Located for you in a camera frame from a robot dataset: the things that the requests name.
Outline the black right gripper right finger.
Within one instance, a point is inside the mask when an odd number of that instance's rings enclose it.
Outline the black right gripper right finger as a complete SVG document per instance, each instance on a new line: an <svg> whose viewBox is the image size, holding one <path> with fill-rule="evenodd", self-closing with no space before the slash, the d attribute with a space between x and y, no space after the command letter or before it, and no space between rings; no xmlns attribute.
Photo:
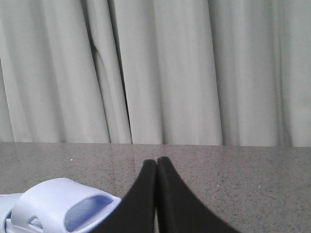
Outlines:
<svg viewBox="0 0 311 233"><path fill-rule="evenodd" d="M191 192L168 157L157 160L156 207L161 233L236 233Z"/></svg>

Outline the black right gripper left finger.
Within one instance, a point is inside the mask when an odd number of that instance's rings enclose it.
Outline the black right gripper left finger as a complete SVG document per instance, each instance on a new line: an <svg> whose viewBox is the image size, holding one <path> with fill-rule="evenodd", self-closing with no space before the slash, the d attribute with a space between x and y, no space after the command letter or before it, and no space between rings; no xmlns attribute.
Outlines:
<svg viewBox="0 0 311 233"><path fill-rule="evenodd" d="M134 184L95 233L153 233L156 162L145 160Z"/></svg>

